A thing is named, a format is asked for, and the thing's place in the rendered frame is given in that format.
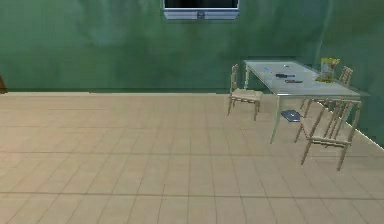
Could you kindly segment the pale wooden chair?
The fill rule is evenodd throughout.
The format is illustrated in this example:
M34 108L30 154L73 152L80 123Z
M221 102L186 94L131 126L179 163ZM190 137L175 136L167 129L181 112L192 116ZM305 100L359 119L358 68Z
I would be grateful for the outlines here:
M307 116L300 119L299 130L294 142L304 133L307 144L300 164L306 161L312 145L322 145L325 148L340 148L339 161L336 170L340 171L347 150L351 147L359 122L362 102L360 100L326 99L316 118Z
M316 75L308 84L311 91L310 98L303 99L300 106L304 112L304 116L307 116L311 104L315 101L324 102L326 98L341 99L342 97L345 97L345 89L350 87L352 74L353 70L344 66L338 77L335 77L334 73L332 83L318 82L316 81L316 77L319 74Z
M257 114L260 111L261 99L263 93L261 91L241 89L237 86L237 75L239 65L235 64L231 67L230 74L230 89L228 97L228 109L227 114L230 114L231 109L235 107L237 102L245 102L254 105L253 119L257 118Z

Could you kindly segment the glass top dining table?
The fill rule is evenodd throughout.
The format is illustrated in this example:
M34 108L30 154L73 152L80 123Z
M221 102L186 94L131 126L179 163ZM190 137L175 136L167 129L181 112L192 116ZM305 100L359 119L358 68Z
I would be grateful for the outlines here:
M311 67L291 60L245 60L245 81L244 87L248 88L250 73L253 73L274 95L277 96L270 143L274 141L278 125L280 123L283 102L288 99L310 98L311 91L308 84L318 75L318 72ZM277 78L275 74L295 74L294 78ZM303 83L285 83L285 80L302 80ZM341 99L359 100L361 95L350 87L345 89L345 97Z

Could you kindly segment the white framed window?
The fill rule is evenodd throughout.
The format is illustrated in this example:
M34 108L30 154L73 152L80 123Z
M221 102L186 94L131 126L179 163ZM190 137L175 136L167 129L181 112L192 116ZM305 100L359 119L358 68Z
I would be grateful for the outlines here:
M168 20L233 20L242 0L162 0Z

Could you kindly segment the blue grey flat laptop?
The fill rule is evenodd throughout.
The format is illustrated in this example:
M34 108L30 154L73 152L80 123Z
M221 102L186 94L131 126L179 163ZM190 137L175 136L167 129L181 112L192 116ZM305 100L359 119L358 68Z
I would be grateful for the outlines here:
M299 112L297 112L296 110L284 110L281 112L281 115L288 122L299 122L301 119L301 114Z

